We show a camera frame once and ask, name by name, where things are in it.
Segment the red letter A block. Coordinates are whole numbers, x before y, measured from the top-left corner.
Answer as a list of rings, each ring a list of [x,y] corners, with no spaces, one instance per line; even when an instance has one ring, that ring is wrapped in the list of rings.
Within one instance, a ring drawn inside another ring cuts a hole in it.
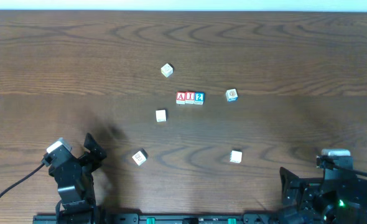
[[[184,105],[185,104],[185,92],[182,92],[182,91],[178,91],[176,93],[176,103],[178,105]]]

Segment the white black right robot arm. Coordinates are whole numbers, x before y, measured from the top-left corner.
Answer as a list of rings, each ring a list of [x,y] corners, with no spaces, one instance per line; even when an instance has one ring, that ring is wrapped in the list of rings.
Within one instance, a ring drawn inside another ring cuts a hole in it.
[[[300,178],[280,168],[282,204],[269,223],[367,223],[367,172],[351,156],[317,156],[323,177]]]

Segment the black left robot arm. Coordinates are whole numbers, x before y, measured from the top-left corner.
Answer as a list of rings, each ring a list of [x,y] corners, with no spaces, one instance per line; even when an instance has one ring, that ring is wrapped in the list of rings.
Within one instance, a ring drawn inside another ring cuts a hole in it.
[[[87,151],[75,157],[72,147],[64,138],[59,138],[46,149],[41,160],[57,183],[60,196],[55,207],[57,223],[101,222],[92,173],[101,167],[107,153],[90,133],[86,134],[83,146]]]

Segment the blue number 2 block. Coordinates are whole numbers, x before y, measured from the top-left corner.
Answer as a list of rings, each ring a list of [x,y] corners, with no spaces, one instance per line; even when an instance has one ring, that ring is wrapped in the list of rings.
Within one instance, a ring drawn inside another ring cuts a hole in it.
[[[205,100],[205,94],[202,92],[196,92],[195,93],[195,99],[194,99],[194,104],[195,105],[202,105],[204,104],[204,100]]]

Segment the red letter I block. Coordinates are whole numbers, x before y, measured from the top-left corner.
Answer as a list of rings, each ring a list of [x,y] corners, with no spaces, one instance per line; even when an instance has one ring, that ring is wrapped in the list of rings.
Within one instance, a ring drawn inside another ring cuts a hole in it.
[[[186,91],[185,92],[185,103],[194,104],[194,101],[195,101],[195,92]]]

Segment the white block near right arm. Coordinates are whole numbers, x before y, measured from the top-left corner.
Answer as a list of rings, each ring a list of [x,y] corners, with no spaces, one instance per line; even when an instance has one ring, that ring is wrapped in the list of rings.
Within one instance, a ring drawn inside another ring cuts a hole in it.
[[[230,162],[239,164],[242,161],[242,156],[243,153],[241,151],[232,150],[230,152]]]

